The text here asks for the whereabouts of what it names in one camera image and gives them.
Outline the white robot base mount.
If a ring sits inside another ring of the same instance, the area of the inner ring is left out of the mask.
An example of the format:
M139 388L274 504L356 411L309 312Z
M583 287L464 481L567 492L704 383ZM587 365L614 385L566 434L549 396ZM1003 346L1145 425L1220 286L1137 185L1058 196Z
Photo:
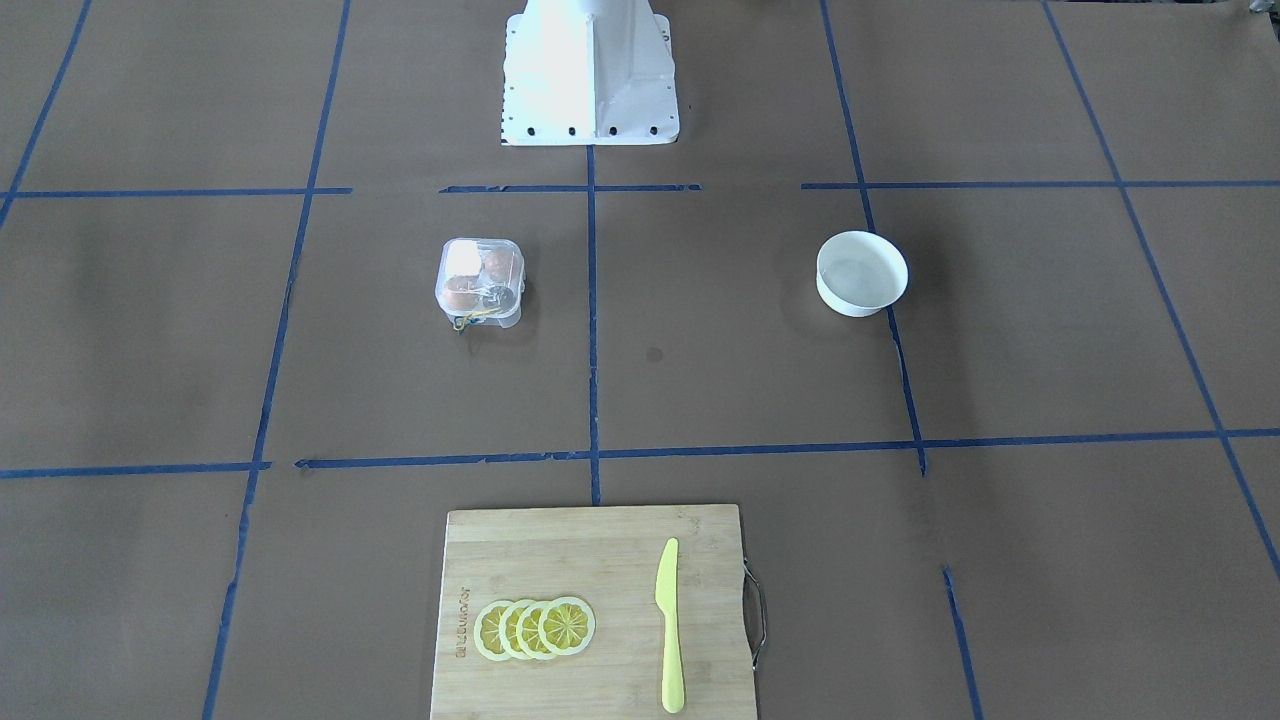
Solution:
M671 24L650 3L529 1L504 41L503 145L678 141Z

